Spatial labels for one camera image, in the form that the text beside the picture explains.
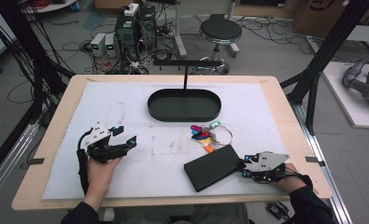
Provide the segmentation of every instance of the wooden table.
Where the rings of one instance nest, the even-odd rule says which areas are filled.
[[[47,186],[53,160],[62,143],[68,124],[78,106],[83,90],[88,82],[182,82],[183,76],[95,76],[77,75],[73,77],[64,97],[40,143],[35,158],[45,158],[43,164],[31,165],[12,203],[15,210],[39,210],[74,208],[79,200],[42,200]],[[307,162],[305,157],[314,157],[303,131],[294,116],[283,90],[275,77],[255,76],[190,76],[189,82],[214,83],[259,83],[269,105],[284,147],[291,156],[291,162],[302,174],[310,175],[315,192],[322,199],[332,196],[331,189],[316,162]],[[285,201],[288,195],[221,195],[168,198],[125,198],[106,199],[102,206],[173,205],[196,203],[244,203]]]

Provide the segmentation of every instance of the black tape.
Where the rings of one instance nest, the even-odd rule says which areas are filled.
[[[326,166],[326,162],[319,161],[318,158],[316,157],[305,157],[305,159],[307,162],[317,162],[319,166]]]
[[[44,163],[45,158],[30,159],[29,165],[36,165]]]

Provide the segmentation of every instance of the gray robotic arm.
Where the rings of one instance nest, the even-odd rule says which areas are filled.
[[[369,73],[366,82],[361,82],[357,76],[362,72],[362,67],[367,63],[365,58],[358,60],[344,74],[342,83],[345,87],[352,88],[362,94],[362,97],[369,100]]]

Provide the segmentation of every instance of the person's arm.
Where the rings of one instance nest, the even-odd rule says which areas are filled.
[[[286,167],[296,172],[288,163]],[[334,223],[332,210],[308,187],[298,176],[289,176],[276,183],[278,187],[289,193],[292,208],[295,211],[295,223],[320,224]]]
[[[62,224],[97,224],[99,215],[97,210],[105,199],[111,183],[114,169],[120,163],[117,158],[109,163],[102,164],[90,158],[88,161],[88,192],[82,203],[77,205],[63,219]]]

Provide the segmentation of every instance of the person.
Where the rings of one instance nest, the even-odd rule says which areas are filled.
[[[69,212],[62,224],[96,224],[99,216],[97,210],[108,192],[114,169],[120,163],[117,158],[102,164],[92,158],[88,161],[88,192],[83,202]],[[288,171],[296,172],[294,165],[287,163]],[[332,210],[297,176],[288,176],[274,183],[289,193],[295,215],[294,223],[329,224],[334,223]],[[155,208],[122,208],[116,212],[116,223],[170,223],[170,219],[162,209]],[[212,224],[212,223],[248,223],[248,212],[244,203],[196,205],[191,222],[179,221],[175,224]]]

